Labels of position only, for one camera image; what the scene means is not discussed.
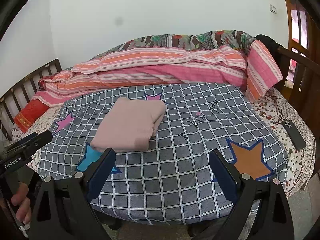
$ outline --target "silver bolt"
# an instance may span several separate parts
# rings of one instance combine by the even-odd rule
[[[243,174],[241,175],[241,177],[242,177],[243,179],[250,179],[250,175],[249,175],[248,173],[243,173]]]
[[[44,182],[49,182],[51,180],[51,176],[46,176],[45,178],[44,178]]]
[[[275,178],[275,179],[273,179],[273,183],[276,184],[276,185],[279,185],[280,181],[279,181],[279,179]]]
[[[80,171],[75,174],[75,178],[76,178],[76,179],[79,179],[79,178],[81,178],[82,176],[83,176],[83,173],[80,172]]]

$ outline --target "finger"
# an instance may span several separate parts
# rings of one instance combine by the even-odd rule
[[[25,198],[24,201],[20,204],[20,207],[16,213],[16,218],[20,222],[24,220],[26,214],[28,213],[30,208],[30,200],[28,198]]]
[[[19,205],[27,196],[29,188],[24,183],[19,183],[19,188],[17,193],[12,196],[11,203],[12,205],[16,206]]]
[[[26,225],[31,220],[31,208],[29,207],[28,213],[24,217],[23,223]]]

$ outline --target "tiled floor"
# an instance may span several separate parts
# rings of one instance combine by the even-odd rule
[[[313,176],[305,191],[299,191],[288,200],[296,240],[302,240],[309,232],[320,215],[320,180]],[[148,226],[131,222],[124,222],[118,231],[105,227],[112,240],[189,240],[187,227],[176,226]]]

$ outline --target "black phone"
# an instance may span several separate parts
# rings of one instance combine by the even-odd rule
[[[284,120],[281,122],[285,130],[287,131],[294,147],[299,151],[306,147],[306,142],[304,141],[302,135],[290,120]]]

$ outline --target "orange star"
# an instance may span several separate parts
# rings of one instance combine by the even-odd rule
[[[258,140],[251,147],[237,144],[226,138],[233,155],[232,164],[242,173],[249,174],[253,179],[260,180],[274,174],[273,170],[263,160],[263,140]]]

